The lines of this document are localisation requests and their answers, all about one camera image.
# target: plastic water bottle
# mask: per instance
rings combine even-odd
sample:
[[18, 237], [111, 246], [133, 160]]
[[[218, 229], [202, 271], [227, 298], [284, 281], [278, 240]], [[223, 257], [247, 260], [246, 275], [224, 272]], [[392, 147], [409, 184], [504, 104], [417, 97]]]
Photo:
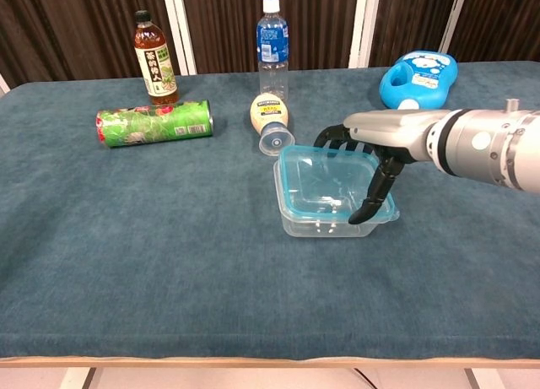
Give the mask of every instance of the plastic water bottle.
[[262, 11], [256, 28], [261, 94], [269, 92], [285, 102], [289, 94], [289, 28], [279, 16], [279, 0], [262, 0]]

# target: wooden table edge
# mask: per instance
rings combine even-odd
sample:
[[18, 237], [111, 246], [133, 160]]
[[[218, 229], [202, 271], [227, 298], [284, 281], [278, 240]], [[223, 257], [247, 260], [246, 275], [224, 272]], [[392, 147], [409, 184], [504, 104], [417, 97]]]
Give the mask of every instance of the wooden table edge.
[[146, 367], [146, 368], [540, 368], [540, 359], [431, 358], [371, 359], [355, 357], [292, 359], [13, 357], [0, 358], [0, 368]]

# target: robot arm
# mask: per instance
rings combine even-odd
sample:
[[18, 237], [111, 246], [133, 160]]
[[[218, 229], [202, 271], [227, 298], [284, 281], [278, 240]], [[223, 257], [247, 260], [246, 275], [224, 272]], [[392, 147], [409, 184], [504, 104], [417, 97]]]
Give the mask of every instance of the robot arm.
[[350, 224], [371, 219], [405, 164], [433, 161], [439, 170], [509, 188], [540, 193], [540, 111], [371, 111], [325, 129], [315, 141], [331, 149], [358, 142], [371, 146], [380, 164]]

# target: cable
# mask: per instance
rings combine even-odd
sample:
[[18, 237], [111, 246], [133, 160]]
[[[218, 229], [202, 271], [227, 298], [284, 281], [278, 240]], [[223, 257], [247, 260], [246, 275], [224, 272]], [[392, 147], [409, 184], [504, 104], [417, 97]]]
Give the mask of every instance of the cable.
[[373, 388], [373, 389], [379, 389], [375, 383], [373, 383], [370, 378], [368, 378], [364, 372], [362, 372], [361, 370], [359, 370], [358, 368], [353, 368], [354, 372], [356, 372], [358, 375], [362, 376], [364, 378], [364, 380]]

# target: blue detergent container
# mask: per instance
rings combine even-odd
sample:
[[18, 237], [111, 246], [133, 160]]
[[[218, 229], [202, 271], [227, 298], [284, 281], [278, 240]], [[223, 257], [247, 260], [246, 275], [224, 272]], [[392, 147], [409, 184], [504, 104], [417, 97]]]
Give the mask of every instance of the blue detergent container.
[[457, 63], [452, 56], [412, 51], [384, 75], [379, 93], [391, 109], [439, 109], [456, 77]]

